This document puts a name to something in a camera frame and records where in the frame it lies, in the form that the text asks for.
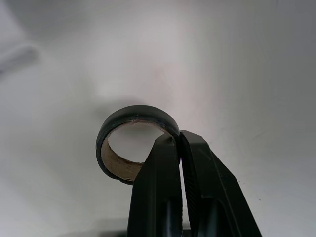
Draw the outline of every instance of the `white surface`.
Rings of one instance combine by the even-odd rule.
[[[315,1],[7,3],[39,56],[0,75],[1,236],[126,227],[95,139],[130,104],[202,135],[263,236],[315,235]]]

